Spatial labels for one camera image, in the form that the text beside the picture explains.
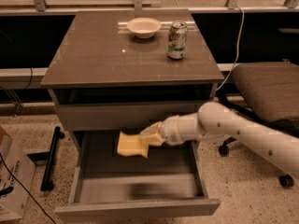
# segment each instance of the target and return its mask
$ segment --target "speckled floor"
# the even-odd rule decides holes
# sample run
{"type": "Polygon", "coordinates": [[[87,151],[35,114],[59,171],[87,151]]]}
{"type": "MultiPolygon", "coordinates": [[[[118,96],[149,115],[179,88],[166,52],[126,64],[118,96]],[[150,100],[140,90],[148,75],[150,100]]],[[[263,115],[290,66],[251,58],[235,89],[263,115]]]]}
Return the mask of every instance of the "speckled floor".
{"type": "MultiPolygon", "coordinates": [[[[26,105],[18,117],[13,117],[11,105],[0,105],[1,126],[26,153],[46,151],[50,147],[53,130],[60,122],[51,103],[26,105]]],[[[53,212],[55,206],[66,205],[78,158],[68,133],[59,142],[56,153],[53,181],[55,189],[41,192],[40,185],[45,166],[38,166],[31,187],[32,194],[57,223],[63,223],[53,212]]],[[[210,198],[220,199],[221,205],[210,217],[180,217],[109,222],[215,224],[215,223],[299,223],[299,180],[290,189],[278,183],[281,171],[252,153],[239,143],[231,145],[227,158],[219,156],[217,144],[202,143],[198,153],[202,163],[203,178],[210,198]]],[[[3,223],[51,223],[29,199],[24,217],[3,223]]]]}

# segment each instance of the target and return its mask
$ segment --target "cardboard box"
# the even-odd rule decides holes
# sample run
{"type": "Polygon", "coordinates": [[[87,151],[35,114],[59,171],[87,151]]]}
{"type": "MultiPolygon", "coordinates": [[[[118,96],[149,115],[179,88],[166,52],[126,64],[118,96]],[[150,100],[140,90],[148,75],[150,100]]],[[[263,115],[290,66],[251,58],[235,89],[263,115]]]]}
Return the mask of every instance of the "cardboard box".
{"type": "MultiPolygon", "coordinates": [[[[12,174],[30,190],[36,166],[9,135],[0,127],[0,153],[12,174]]],[[[13,187],[0,197],[0,221],[22,218],[28,193],[0,162],[0,190],[13,187]]]]}

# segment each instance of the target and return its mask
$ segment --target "can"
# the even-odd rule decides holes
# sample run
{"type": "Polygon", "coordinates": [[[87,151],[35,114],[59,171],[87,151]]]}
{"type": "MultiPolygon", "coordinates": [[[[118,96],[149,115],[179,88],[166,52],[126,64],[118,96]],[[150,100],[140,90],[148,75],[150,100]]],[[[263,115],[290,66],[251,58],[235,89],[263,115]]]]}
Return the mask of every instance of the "can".
{"type": "Polygon", "coordinates": [[[168,34],[168,56],[173,59],[181,59],[185,56],[185,44],[187,39],[187,24],[184,21],[174,21],[168,34]]]}

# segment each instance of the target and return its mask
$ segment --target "brown seat cushion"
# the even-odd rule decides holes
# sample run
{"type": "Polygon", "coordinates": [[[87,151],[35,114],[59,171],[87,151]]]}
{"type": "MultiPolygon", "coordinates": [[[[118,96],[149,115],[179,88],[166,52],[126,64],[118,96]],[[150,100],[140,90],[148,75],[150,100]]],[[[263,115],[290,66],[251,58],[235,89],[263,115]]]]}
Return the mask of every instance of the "brown seat cushion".
{"type": "Polygon", "coordinates": [[[233,81],[252,111],[262,120],[299,119],[299,65],[242,63],[233,81]]]}

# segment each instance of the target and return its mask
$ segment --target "bowl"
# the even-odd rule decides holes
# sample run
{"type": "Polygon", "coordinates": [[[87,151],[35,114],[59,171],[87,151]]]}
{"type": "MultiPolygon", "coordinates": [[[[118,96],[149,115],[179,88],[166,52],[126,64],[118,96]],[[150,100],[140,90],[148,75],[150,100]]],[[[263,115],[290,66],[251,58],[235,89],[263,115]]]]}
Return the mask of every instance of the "bowl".
{"type": "Polygon", "coordinates": [[[161,23],[151,18],[137,18],[128,22],[127,28],[138,38],[151,38],[160,28],[161,23]]]}

